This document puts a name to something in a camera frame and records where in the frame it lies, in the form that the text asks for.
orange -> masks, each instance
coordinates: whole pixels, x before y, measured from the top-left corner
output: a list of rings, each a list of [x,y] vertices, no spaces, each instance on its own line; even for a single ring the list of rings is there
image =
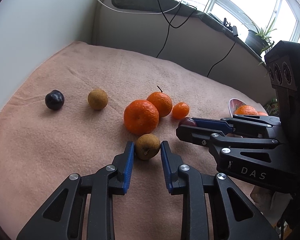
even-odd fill
[[[186,103],[184,102],[177,103],[172,108],[172,117],[177,120],[180,120],[189,114],[189,110],[190,108]]]
[[[258,115],[265,115],[268,116],[268,114],[264,113],[264,112],[258,112]]]
[[[240,106],[234,114],[245,114],[245,115],[258,115],[258,112],[252,106]]]
[[[129,132],[144,135],[151,133],[157,127],[159,112],[151,102],[138,99],[126,107],[123,120]]]
[[[165,93],[153,92],[148,96],[147,100],[157,108],[159,117],[165,117],[170,114],[172,110],[172,100]]]

white wall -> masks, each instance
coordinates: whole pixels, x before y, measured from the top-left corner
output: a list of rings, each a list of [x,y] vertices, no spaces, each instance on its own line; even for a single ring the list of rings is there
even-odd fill
[[[112,8],[111,0],[104,3]],[[168,24],[162,15],[135,15],[99,8],[95,21],[96,45],[136,51],[156,57],[162,48]],[[177,16],[177,26],[185,17]],[[179,29],[170,28],[165,49],[159,58],[170,60],[203,76],[221,60],[233,41],[197,18],[190,18]],[[236,44],[224,61],[216,65],[209,78],[233,87],[264,105],[275,97],[267,70],[241,45]]]
[[[91,43],[95,0],[2,0],[0,110],[42,62],[72,41]]]

bowl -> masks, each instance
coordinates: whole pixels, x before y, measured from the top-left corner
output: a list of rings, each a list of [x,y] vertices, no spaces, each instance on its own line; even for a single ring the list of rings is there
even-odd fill
[[[245,106],[246,103],[242,102],[241,100],[237,98],[232,98],[229,100],[229,114],[232,117],[235,113],[235,111],[240,107],[240,106]]]

camera lens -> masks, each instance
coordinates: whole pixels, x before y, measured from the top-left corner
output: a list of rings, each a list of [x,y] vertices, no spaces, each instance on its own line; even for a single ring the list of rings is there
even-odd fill
[[[274,76],[273,76],[273,71],[272,71],[272,69],[269,68],[268,72],[269,72],[269,76],[270,76],[271,80],[274,81]]]
[[[282,64],[282,67],[283,67],[284,77],[285,77],[287,83],[290,84],[291,83],[290,69],[289,69],[288,65],[285,62]]]
[[[275,75],[275,78],[277,79],[277,82],[279,84],[281,84],[282,83],[281,73],[280,73],[280,69],[279,69],[279,66],[277,63],[274,64],[274,75]]]

white cable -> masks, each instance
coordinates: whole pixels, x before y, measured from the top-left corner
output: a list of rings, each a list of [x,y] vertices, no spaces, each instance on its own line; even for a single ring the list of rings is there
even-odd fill
[[[100,0],[97,0],[99,3],[101,3],[103,6],[115,11],[115,12],[123,12],[123,11],[117,11],[115,9],[110,8],[109,6],[106,6],[103,2],[101,2]],[[172,11],[173,9],[177,8],[179,6],[179,4],[182,2],[183,0],[181,0],[175,7],[173,7],[172,9],[168,10],[168,11],[164,11],[164,13]],[[160,13],[135,13],[135,12],[123,12],[123,13],[132,13],[132,14],[162,14]]]

